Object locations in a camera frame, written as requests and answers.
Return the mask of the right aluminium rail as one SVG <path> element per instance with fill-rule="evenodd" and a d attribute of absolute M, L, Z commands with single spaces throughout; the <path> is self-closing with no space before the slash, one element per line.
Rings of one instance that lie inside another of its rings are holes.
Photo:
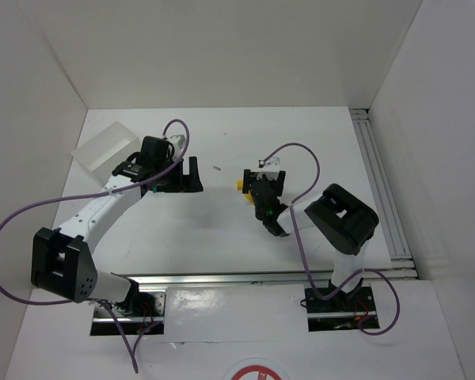
<path fill-rule="evenodd" d="M 411 250 L 378 151 L 378 145 L 371 130 L 367 110 L 350 109 L 349 112 L 393 266 L 396 267 L 399 263 L 406 262 L 401 267 L 403 271 L 411 268 L 415 270 Z"/>

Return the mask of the aluminium rail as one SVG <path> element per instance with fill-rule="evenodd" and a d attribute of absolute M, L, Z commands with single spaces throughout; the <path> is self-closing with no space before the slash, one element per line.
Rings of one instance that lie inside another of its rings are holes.
<path fill-rule="evenodd" d="M 349 112 L 393 266 L 396 267 L 399 263 L 406 262 L 401 267 L 403 271 L 411 268 L 415 270 L 411 250 L 378 151 L 378 145 L 371 130 L 367 110 L 350 109 Z"/>
<path fill-rule="evenodd" d="M 379 271 L 389 279 L 419 279 L 417 270 L 412 261 L 394 262 L 399 264 L 391 269 L 379 269 Z M 331 272 L 312 272 L 313 280 L 316 283 L 328 281 L 332 276 Z M 380 279 L 374 272 L 365 272 L 363 277 L 366 281 Z M 146 288 L 160 288 L 167 286 L 186 287 L 209 287 L 209 286 L 233 286 L 246 284 L 281 284 L 281 283 L 308 283 L 305 272 L 256 272 L 256 273 L 234 273 L 234 274 L 199 274 L 199 275 L 130 275 L 133 279 Z"/>

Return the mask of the front aluminium rail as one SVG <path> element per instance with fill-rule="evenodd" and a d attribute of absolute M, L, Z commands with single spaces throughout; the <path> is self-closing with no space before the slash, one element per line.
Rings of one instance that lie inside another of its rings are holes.
<path fill-rule="evenodd" d="M 391 269 L 379 269 L 379 271 L 389 279 L 419 279 L 417 270 L 412 261 L 394 262 L 399 264 Z M 313 280 L 316 283 L 328 281 L 332 276 L 331 272 L 312 272 Z M 366 281 L 380 279 L 374 272 L 365 272 L 363 277 Z M 209 286 L 233 286 L 246 284 L 281 284 L 281 283 L 308 283 L 305 272 L 256 272 L 256 273 L 234 273 L 234 274 L 199 274 L 199 275 L 130 275 L 133 279 L 146 288 L 160 288 L 167 286 L 186 287 L 209 287 Z"/>

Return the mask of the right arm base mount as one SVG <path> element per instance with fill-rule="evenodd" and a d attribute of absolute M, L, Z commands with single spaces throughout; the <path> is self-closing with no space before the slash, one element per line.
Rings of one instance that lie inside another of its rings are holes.
<path fill-rule="evenodd" d="M 369 286 L 361 287 L 349 302 L 338 297 L 322 301 L 308 288 L 300 306 L 306 310 L 310 332 L 356 330 L 360 322 L 365 330 L 380 329 L 374 295 Z"/>

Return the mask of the clear plastic container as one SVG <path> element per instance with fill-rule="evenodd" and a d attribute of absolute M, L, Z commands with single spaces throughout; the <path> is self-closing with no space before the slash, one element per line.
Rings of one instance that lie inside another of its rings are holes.
<path fill-rule="evenodd" d="M 104 185 L 112 171 L 139 149 L 139 137 L 115 122 L 71 154 L 98 183 Z"/>

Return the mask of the red prohibition sign sticker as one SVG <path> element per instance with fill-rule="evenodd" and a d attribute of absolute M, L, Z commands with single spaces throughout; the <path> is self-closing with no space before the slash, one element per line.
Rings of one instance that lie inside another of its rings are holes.
<path fill-rule="evenodd" d="M 289 380 L 290 376 L 278 364 L 268 359 L 248 358 L 234 364 L 223 375 L 224 380 Z"/>

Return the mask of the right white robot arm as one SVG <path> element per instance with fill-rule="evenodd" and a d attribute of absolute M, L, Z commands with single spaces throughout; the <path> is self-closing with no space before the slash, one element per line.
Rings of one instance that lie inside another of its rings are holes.
<path fill-rule="evenodd" d="M 350 302 L 363 283 L 364 251 L 379 224 L 378 215 L 338 184 L 329 185 L 320 196 L 287 206 L 279 200 L 285 176 L 283 170 L 270 175 L 246 169 L 241 191 L 250 196 L 256 219 L 270 234 L 296 237 L 314 294 L 323 301 L 335 298 Z M 316 288 L 301 239 L 300 231 L 311 227 L 317 228 L 335 250 L 327 294 Z"/>

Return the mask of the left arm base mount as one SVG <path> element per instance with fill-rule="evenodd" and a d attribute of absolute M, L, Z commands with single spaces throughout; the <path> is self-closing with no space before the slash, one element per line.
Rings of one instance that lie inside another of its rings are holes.
<path fill-rule="evenodd" d="M 164 316 L 166 304 L 166 289 L 151 288 L 146 290 L 151 300 L 140 306 L 138 311 L 124 311 L 115 304 L 110 307 L 127 336 L 138 336 L 150 325 L 151 330 L 146 335 L 160 336 L 164 334 Z M 101 305 L 93 308 L 93 317 L 90 333 L 91 336 L 119 336 L 120 332 L 111 314 Z"/>

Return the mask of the yellow rectangular block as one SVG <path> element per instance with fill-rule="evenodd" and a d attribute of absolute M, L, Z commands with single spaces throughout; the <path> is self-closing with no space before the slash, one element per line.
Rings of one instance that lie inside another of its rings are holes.
<path fill-rule="evenodd" d="M 250 193 L 245 194 L 245 198 L 252 204 L 254 205 L 253 198 Z"/>

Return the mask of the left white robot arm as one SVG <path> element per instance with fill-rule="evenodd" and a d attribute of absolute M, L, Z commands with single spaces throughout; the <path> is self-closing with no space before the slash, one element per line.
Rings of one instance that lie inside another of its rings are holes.
<path fill-rule="evenodd" d="M 140 151 L 118 164 L 102 197 L 90 200 L 78 213 L 33 238 L 31 282 L 35 287 L 72 302 L 111 302 L 134 313 L 153 298 L 123 275 L 97 270 L 93 253 L 108 230 L 149 192 L 202 192 L 197 159 L 183 158 L 183 135 L 145 137 Z"/>

